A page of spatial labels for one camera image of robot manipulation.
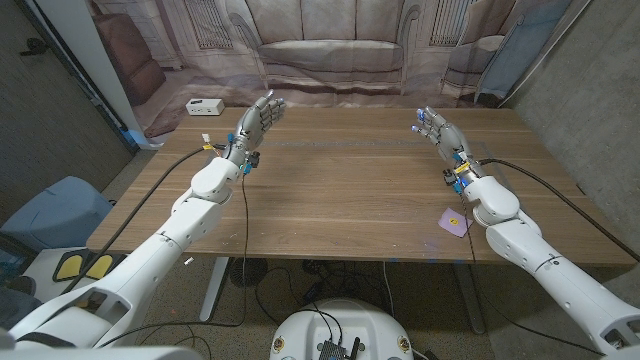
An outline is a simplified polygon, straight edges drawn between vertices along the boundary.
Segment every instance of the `wire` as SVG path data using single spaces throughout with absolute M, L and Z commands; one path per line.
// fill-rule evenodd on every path
M 242 312 L 242 320 L 237 324 L 225 324 L 225 323 L 202 322 L 202 321 L 169 321 L 169 322 L 163 322 L 163 323 L 142 325 L 142 326 L 139 326 L 139 327 L 137 327 L 135 329 L 131 329 L 131 330 L 127 331 L 127 332 L 124 332 L 124 333 L 122 333 L 122 334 L 120 334 L 120 335 L 108 340 L 107 342 L 105 342 L 105 343 L 101 344 L 100 346 L 98 346 L 98 348 L 103 348 L 103 347 L 105 347 L 105 346 L 107 346 L 107 345 L 109 345 L 109 344 L 111 344 L 111 343 L 113 343 L 115 341 L 118 341 L 118 340 L 122 339 L 125 336 L 131 335 L 133 333 L 136 333 L 136 332 L 144 330 L 144 329 L 153 328 L 153 327 L 203 325 L 203 326 L 217 326 L 217 327 L 234 328 L 234 327 L 242 326 L 242 324 L 244 324 L 244 321 L 247 318 L 247 283 L 246 283 L 246 277 L 245 277 L 245 265 L 246 265 L 246 260 L 247 260 L 247 248 L 248 248 L 248 245 L 249 245 L 249 205 L 247 203 L 247 195 L 246 195 L 246 192 L 245 192 L 245 189 L 244 189 L 244 177 L 245 176 L 246 175 L 244 175 L 242 177 L 242 195 L 244 197 L 245 214 L 246 214 L 246 233 L 245 233 L 245 243 L 244 243 L 244 255 L 243 255 L 243 261 L 242 261 L 242 283 L 243 283 L 243 288 L 244 288 L 244 310 Z
M 473 264 L 476 264 L 476 252 L 473 250 L 473 241 L 471 241 L 471 230 L 469 226 L 469 219 L 467 218 L 467 203 L 464 201 L 462 193 L 460 195 L 460 201 L 462 201 L 462 208 L 464 209 L 464 224 L 467 228 L 467 237 L 469 237 L 469 247 L 471 247 L 471 256 L 473 256 Z
M 562 193 L 560 193 L 560 191 L 556 190 L 556 188 L 554 188 L 553 186 L 551 186 L 548 182 L 542 180 L 540 177 L 538 177 L 537 175 L 533 174 L 530 171 L 527 171 L 517 165 L 514 165 L 510 162 L 504 161 L 504 160 L 500 160 L 500 159 L 483 159 L 478 161 L 478 163 L 480 165 L 486 165 L 486 164 L 490 164 L 490 163 L 497 163 L 497 164 L 501 164 L 504 166 L 508 166 L 512 169 L 515 169 L 527 176 L 529 176 L 530 178 L 532 178 L 533 180 L 539 182 L 540 184 L 542 184 L 544 187 L 546 187 L 547 189 L 549 189 L 552 193 L 554 193 L 558 198 L 560 198 L 560 200 L 564 201 L 565 204 L 569 205 L 569 207 L 571 207 L 573 210 L 575 210 L 578 214 L 580 214 L 580 216 L 582 216 L 583 218 L 585 218 L 585 220 L 587 220 L 591 225 L 595 226 L 596 229 L 598 229 L 601 233 L 604 234 L 604 236 L 606 236 L 607 238 L 609 238 L 609 240 L 613 241 L 616 245 L 618 245 L 622 250 L 624 250 L 627 254 L 629 254 L 632 258 L 634 258 L 637 262 L 640 262 L 640 255 L 636 254 L 633 250 L 631 250 L 631 248 L 629 248 L 627 245 L 625 245 L 622 241 L 620 241 L 617 237 L 615 237 L 612 233 L 610 233 L 609 231 L 607 231 L 607 229 L 605 229 L 604 227 L 602 227 L 602 225 L 600 225 L 597 221 L 595 221 L 593 218 L 591 218 L 591 216 L 589 216 L 587 213 L 585 213 L 584 211 L 582 211 L 582 209 L 580 209 L 576 204 L 574 204 L 573 202 L 571 202 L 571 200 L 569 200 L 566 196 L 562 195 Z
M 324 320 L 324 323 L 327 324 L 327 327 L 329 328 L 329 342 L 332 343 L 333 342 L 333 331 L 331 331 L 331 326 L 329 326 L 329 322 L 327 321 L 327 318 L 325 318 L 324 315 L 322 315 L 322 313 L 320 312 L 320 309 L 318 309 L 318 305 L 316 305 L 315 301 L 312 301 L 311 303 L 313 304 L 313 307 L 316 308 L 316 310 L 318 311 L 318 314 L 320 314 L 320 316 L 322 316 L 322 320 Z
M 104 244 L 104 246 L 102 247 L 102 249 L 100 249 L 100 251 L 91 259 L 91 261 L 89 261 L 89 263 L 84 266 L 82 268 L 82 271 L 80 272 L 80 274 L 78 274 L 78 276 L 76 276 L 73 281 L 71 281 L 71 283 L 64 289 L 64 291 L 62 291 L 62 294 L 66 294 L 69 291 L 73 290 L 73 288 L 78 285 L 78 283 L 80 282 L 80 280 L 82 280 L 87 273 L 89 272 L 89 270 L 93 267 L 93 265 L 95 265 L 95 263 L 102 258 L 102 256 L 107 252 L 107 250 L 109 250 L 109 248 L 111 247 L 111 245 L 113 245 L 113 243 L 116 241 L 116 239 L 118 238 L 118 236 L 120 236 L 120 234 L 122 233 L 122 231 L 127 227 L 127 225 L 129 225 L 129 223 L 131 222 L 131 219 L 133 219 L 133 217 L 138 213 L 138 210 L 140 210 L 140 208 L 142 207 L 142 205 L 144 205 L 144 203 L 147 201 L 147 199 L 149 199 L 149 197 L 151 196 L 151 194 L 153 194 L 154 191 L 156 191 L 156 189 L 158 188 L 158 186 L 160 186 L 160 184 L 162 183 L 162 181 L 171 173 L 171 171 L 173 171 L 173 169 L 175 169 L 178 165 L 180 165 L 183 161 L 187 160 L 188 158 L 192 157 L 193 155 L 201 152 L 204 150 L 204 147 L 198 148 L 196 150 L 193 150 L 192 152 L 188 153 L 187 155 L 183 156 L 182 158 L 180 158 L 178 161 L 176 161 L 175 163 L 173 163 L 173 165 L 171 165 L 165 172 L 164 174 L 162 174 L 162 176 L 158 179 L 158 181 L 156 181 L 156 183 L 151 187 L 151 189 L 149 189 L 149 191 L 147 192 L 147 194 L 142 198 L 142 200 L 140 200 L 140 202 L 138 203 L 138 205 L 136 205 L 135 208 L 133 208 L 133 210 L 131 211 L 131 213 L 129 214 L 129 216 L 127 216 L 127 218 L 125 219 L 125 221 L 122 223 L 122 225 L 120 225 L 120 227 L 118 228 L 118 230 L 116 230 L 116 232 L 113 234 L 113 236 L 111 236 L 111 239 L 109 239 L 109 241 L 107 241 L 106 244 Z
M 423 355 L 423 354 L 419 353 L 419 352 L 418 352 L 418 350 L 416 350 L 416 349 L 414 349 L 414 348 L 411 348 L 411 351 L 413 351 L 413 353 L 414 353 L 414 354 L 416 354 L 416 355 L 418 355 L 419 357 L 421 357 L 421 358 L 423 358 L 423 359 L 426 359 L 426 360 L 429 360 L 429 358 L 428 358 L 428 357 L 426 357 L 425 355 Z
M 269 319 L 271 319 L 271 321 L 273 321 L 276 325 L 280 325 L 280 322 L 276 318 L 271 316 L 271 314 L 269 314 L 269 312 L 264 307 L 264 305 L 262 305 L 262 301 L 260 301 L 260 296 L 258 294 L 259 294 L 260 284 L 262 284 L 262 282 L 267 278 L 267 275 L 269 275 L 270 273 L 272 273 L 274 271 L 278 271 L 278 270 L 282 270 L 287 274 L 287 279 L 289 280 L 289 290 L 291 291 L 291 296 L 293 296 L 293 299 L 296 301 L 296 303 L 298 305 L 302 305 L 300 300 L 298 300 L 298 297 L 296 296 L 296 294 L 293 292 L 293 286 L 292 286 L 292 283 L 291 283 L 291 272 L 289 272 L 289 269 L 283 268 L 283 267 L 275 267 L 275 268 L 267 271 L 267 273 L 264 275 L 262 280 L 260 280 L 260 282 L 256 285 L 255 296 L 256 296 L 256 302 L 258 303 L 258 306 L 260 307 L 260 309 L 262 309 L 262 312 L 264 312 L 265 315 L 267 315 L 267 317 L 269 317 Z
M 387 262 L 382 262 L 382 273 L 384 274 L 384 283 L 387 285 L 387 291 L 389 292 L 389 302 L 391 303 L 391 316 L 395 319 L 396 312 L 393 308 L 393 296 L 391 296 L 391 287 L 389 287 L 389 280 L 387 279 Z
M 495 305 L 493 305 L 493 303 L 489 300 L 489 298 L 487 298 L 487 296 L 486 296 L 482 291 L 480 291 L 480 294 L 482 294 L 482 297 L 484 297 L 484 299 L 487 301 L 487 303 L 488 303 L 489 305 L 491 305 L 491 307 L 493 308 L 493 310 L 494 310 L 495 312 L 497 312 L 500 316 L 502 316 L 502 318 L 503 318 L 503 319 L 507 320 L 507 321 L 508 321 L 508 322 L 510 322 L 512 325 L 519 327 L 520 329 L 526 330 L 526 331 L 528 331 L 528 332 L 530 332 L 530 333 L 533 333 L 533 334 L 536 334 L 536 335 L 539 335 L 539 336 L 542 336 L 542 337 L 546 337 L 546 338 L 551 339 L 551 340 L 559 341 L 559 342 L 561 342 L 561 343 L 563 343 L 563 344 L 571 345 L 571 346 L 574 346 L 574 347 L 580 348 L 580 349 L 582 349 L 582 350 L 589 351 L 589 352 L 591 352 L 591 353 L 594 353 L 594 354 L 597 354 L 597 355 L 600 355 L 600 356 L 605 356 L 605 354 L 603 354 L 603 353 L 601 353 L 601 352 L 599 352 L 599 351 L 596 351 L 596 350 L 590 349 L 590 348 L 588 348 L 588 347 L 586 347 L 586 346 L 584 346 L 584 345 L 576 344 L 576 343 L 574 343 L 574 342 L 571 342 L 571 341 L 568 341 L 568 340 L 564 340 L 564 339 L 560 339 L 560 338 L 557 338 L 557 337 L 552 336 L 552 335 L 547 335 L 547 334 L 542 333 L 542 332 L 540 332 L 540 331 L 533 330 L 533 329 L 528 328 L 528 327 L 526 327 L 526 326 L 520 325 L 520 324 L 518 324 L 517 322 L 515 322 L 515 321 L 513 321 L 513 320 L 509 319 L 509 318 L 508 318 L 506 315 L 504 315 L 502 312 L 500 312 L 500 310 L 498 310 L 498 308 L 497 308 Z
M 196 339 L 202 340 L 204 345 L 207 347 L 207 352 L 209 353 L 209 360 L 213 359 L 212 354 L 211 354 L 211 346 L 209 346 L 209 343 L 207 342 L 207 340 L 205 340 L 202 336 L 192 335 L 192 336 L 186 337 L 186 338 L 174 343 L 173 346 L 176 346 L 176 345 L 180 344 L 181 342 L 187 341 L 187 340 L 190 340 L 190 339 L 193 339 L 193 345 L 191 345 L 192 348 L 195 346 Z
M 342 327 L 340 326 L 340 323 L 338 322 L 338 320 L 336 320 L 336 318 L 333 317 L 333 315 L 328 314 L 324 311 L 320 311 L 320 310 L 314 310 L 314 309 L 300 309 L 298 311 L 293 312 L 293 314 L 295 313 L 299 313 L 299 312 L 303 312 L 303 311 L 311 311 L 311 312 L 316 312 L 320 315 L 327 315 L 328 317 L 330 317 L 331 319 L 333 319 L 333 321 L 336 322 L 336 324 L 338 324 L 338 329 L 340 329 L 340 339 L 338 340 L 338 346 L 342 345 Z
M 195 336 L 196 334 L 194 334 L 193 329 L 191 328 L 191 326 L 186 325 L 187 328 L 189 328 L 189 332 L 191 332 L 191 336 Z M 149 335 L 147 335 L 144 339 L 142 339 L 142 341 L 140 342 L 140 345 L 143 345 L 147 339 L 149 339 L 153 334 L 155 334 L 158 330 L 162 329 L 164 326 L 160 326 L 157 329 L 153 330 Z M 194 347 L 196 344 L 196 340 L 194 339 L 193 342 L 191 343 L 191 347 Z
M 467 220 L 467 205 L 466 205 L 466 202 L 464 201 L 464 197 L 462 196 L 462 194 L 460 194 L 460 199 L 462 201 L 462 207 L 464 208 L 464 219 L 465 219 L 465 223 L 467 224 L 467 237 L 469 238 L 469 244 L 471 245 L 471 255 L 473 256 L 473 264 L 477 265 L 476 254 L 475 254 L 475 251 L 473 250 L 473 241 L 471 241 L 471 231 L 469 231 L 469 221 Z M 493 308 L 493 310 L 495 310 L 495 312 L 497 312 L 500 316 L 502 316 L 505 320 L 507 320 L 512 325 L 517 326 L 520 329 L 526 330 L 526 331 L 528 331 L 530 333 L 533 333 L 533 334 L 536 334 L 536 335 L 539 335 L 539 336 L 542 336 L 542 337 L 546 337 L 546 338 L 551 339 L 551 340 L 559 341 L 559 342 L 561 342 L 563 344 L 575 346 L 577 348 L 590 351 L 590 352 L 592 352 L 594 354 L 598 354 L 600 356 L 604 356 L 605 355 L 605 354 L 600 353 L 598 351 L 592 350 L 592 349 L 590 349 L 590 348 L 588 348 L 586 346 L 583 346 L 583 345 L 580 345 L 580 344 L 576 344 L 576 343 L 568 341 L 568 340 L 560 339 L 560 338 L 557 338 L 557 337 L 552 336 L 552 335 L 547 335 L 547 334 L 542 333 L 540 331 L 533 330 L 533 329 L 528 328 L 528 327 L 526 327 L 524 325 L 520 325 L 520 324 L 516 323 L 515 321 L 511 320 L 506 315 L 504 315 L 500 310 L 498 310 L 498 308 L 495 305 L 493 305 L 493 303 L 489 300 L 487 295 L 485 295 L 484 291 L 482 291 L 482 288 L 477 287 L 477 289 L 478 289 L 478 292 L 482 295 L 482 297 L 487 301 L 487 303 Z

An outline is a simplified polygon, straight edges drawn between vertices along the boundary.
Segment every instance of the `white power strip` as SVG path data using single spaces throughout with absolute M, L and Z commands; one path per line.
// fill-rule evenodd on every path
M 186 107 L 189 115 L 220 115 L 224 110 L 221 99 L 191 99 Z

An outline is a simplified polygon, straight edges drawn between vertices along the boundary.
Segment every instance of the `purple sticker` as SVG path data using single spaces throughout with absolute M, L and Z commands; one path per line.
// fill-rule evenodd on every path
M 471 227 L 473 220 L 467 219 L 467 221 L 469 227 Z M 464 221 L 464 216 L 450 208 L 447 208 L 444 214 L 442 214 L 440 221 L 438 221 L 438 225 L 457 237 L 464 237 L 464 234 L 467 233 L 467 229 L 465 228 L 467 224 Z

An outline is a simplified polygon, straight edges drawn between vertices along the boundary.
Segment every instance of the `wooden table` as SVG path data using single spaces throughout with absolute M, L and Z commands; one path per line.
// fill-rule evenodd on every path
M 508 109 L 442 109 L 465 133 L 477 159 L 513 162 L 547 180 L 610 230 L 612 226 L 576 187 L 538 138 Z M 99 249 L 157 178 L 202 145 L 201 133 L 224 142 L 244 109 L 218 117 L 187 116 L 127 190 L 87 246 Z M 265 136 L 261 162 L 245 180 L 249 203 L 249 257 L 471 262 L 467 238 L 438 226 L 460 198 L 445 186 L 436 148 L 412 133 L 414 109 L 290 108 Z M 180 165 L 142 207 L 111 247 L 131 252 L 169 216 L 210 152 Z M 634 260 L 547 189 L 500 165 L 488 173 L 514 191 L 544 238 L 580 265 L 631 265 Z M 245 215 L 240 184 L 211 235 L 187 253 L 242 256 Z M 479 263 L 505 262 L 472 226 Z

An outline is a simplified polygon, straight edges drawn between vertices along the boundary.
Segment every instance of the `robotic arm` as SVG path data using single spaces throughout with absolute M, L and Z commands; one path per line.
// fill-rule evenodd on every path
M 471 202 L 487 241 L 500 256 L 531 274 L 604 354 L 640 344 L 640 310 L 620 300 L 562 256 L 543 238 L 538 225 L 521 209 L 518 198 L 488 176 L 474 160 L 464 135 L 430 107 L 420 109 L 423 127 L 412 130 L 438 147 L 445 182 Z
M 254 150 L 264 133 L 284 115 L 282 99 L 269 91 L 246 111 L 224 155 L 191 180 L 169 219 L 111 273 L 95 283 L 43 304 L 14 326 L 16 349 L 58 346 L 97 348 L 142 324 L 154 290 L 193 242 L 212 231 L 232 196 L 229 185 L 257 166 Z M 131 344 L 126 336 L 108 346 Z

